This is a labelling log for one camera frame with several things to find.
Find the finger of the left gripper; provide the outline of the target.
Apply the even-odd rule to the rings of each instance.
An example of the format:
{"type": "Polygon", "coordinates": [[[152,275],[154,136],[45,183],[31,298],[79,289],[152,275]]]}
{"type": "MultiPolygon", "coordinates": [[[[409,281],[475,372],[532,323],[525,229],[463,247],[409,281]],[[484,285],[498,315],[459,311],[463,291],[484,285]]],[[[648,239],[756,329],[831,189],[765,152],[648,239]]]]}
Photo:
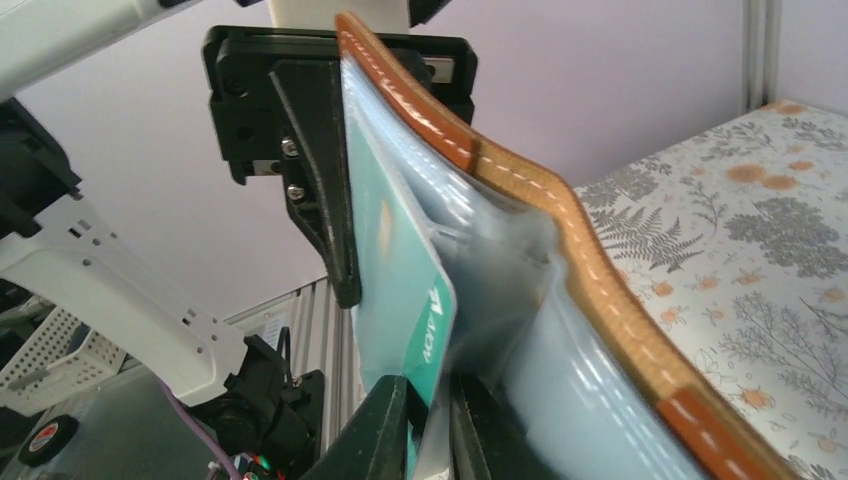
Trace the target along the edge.
{"type": "Polygon", "coordinates": [[[290,219],[320,255],[338,305],[361,301],[336,60],[282,60],[270,74],[282,107],[280,150],[290,219]]]}

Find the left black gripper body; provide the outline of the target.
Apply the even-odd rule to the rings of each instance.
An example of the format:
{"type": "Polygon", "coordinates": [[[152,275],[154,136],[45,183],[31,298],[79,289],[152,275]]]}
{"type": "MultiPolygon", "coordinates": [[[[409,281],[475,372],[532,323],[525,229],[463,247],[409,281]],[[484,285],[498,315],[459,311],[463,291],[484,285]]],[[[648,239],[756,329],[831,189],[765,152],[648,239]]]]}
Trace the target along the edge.
{"type": "MultiPolygon", "coordinates": [[[[377,37],[442,105],[472,120],[478,57],[467,40],[377,37]]],[[[236,183],[260,175],[265,161],[346,166],[335,32],[218,25],[208,31],[202,56],[221,156],[236,183]]]]}

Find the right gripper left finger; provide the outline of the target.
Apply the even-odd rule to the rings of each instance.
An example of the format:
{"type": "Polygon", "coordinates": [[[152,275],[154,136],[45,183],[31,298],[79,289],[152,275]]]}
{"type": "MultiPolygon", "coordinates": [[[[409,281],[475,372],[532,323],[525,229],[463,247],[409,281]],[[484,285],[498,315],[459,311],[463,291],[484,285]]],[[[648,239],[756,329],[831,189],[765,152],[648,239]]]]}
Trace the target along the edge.
{"type": "Polygon", "coordinates": [[[428,407],[409,379],[385,375],[304,477],[405,479],[412,466],[410,439],[424,433],[427,417],[428,407]]]}

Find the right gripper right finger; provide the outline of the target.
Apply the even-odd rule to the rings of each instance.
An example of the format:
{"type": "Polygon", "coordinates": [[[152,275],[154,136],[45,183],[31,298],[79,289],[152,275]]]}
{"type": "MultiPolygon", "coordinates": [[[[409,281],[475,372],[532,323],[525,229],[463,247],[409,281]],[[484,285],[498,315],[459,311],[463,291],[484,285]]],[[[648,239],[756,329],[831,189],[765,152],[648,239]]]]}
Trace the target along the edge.
{"type": "Polygon", "coordinates": [[[456,479],[556,479],[527,443],[512,410],[474,375],[450,377],[450,442],[456,479]]]}

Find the brown leather card holder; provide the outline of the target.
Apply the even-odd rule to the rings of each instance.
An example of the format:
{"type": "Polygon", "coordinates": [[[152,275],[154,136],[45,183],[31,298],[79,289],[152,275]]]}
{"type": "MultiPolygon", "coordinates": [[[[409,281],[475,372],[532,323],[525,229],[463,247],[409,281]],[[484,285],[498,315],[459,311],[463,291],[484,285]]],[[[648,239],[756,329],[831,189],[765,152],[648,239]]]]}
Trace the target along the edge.
{"type": "Polygon", "coordinates": [[[353,119],[395,143],[455,294],[408,478],[455,478],[456,374],[512,410],[556,479],[793,477],[655,325],[560,176],[441,106],[355,14],[335,27],[346,146],[353,119]]]}

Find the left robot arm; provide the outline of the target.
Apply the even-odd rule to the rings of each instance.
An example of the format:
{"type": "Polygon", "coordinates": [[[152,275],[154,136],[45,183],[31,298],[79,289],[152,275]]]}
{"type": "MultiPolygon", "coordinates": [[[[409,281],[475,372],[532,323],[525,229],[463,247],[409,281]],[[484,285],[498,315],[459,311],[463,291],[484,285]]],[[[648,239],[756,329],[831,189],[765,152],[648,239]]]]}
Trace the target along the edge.
{"type": "MultiPolygon", "coordinates": [[[[224,159],[244,183],[278,163],[290,219],[321,255],[343,306],[361,283],[342,120],[338,34],[310,1],[305,41],[288,29],[214,28],[204,50],[224,159]]],[[[284,359],[197,310],[120,242],[79,190],[63,148],[17,93],[159,20],[184,1],[7,1],[1,6],[1,276],[78,315],[150,368],[228,453],[253,453],[293,479],[315,461],[317,400],[284,359]]]]}

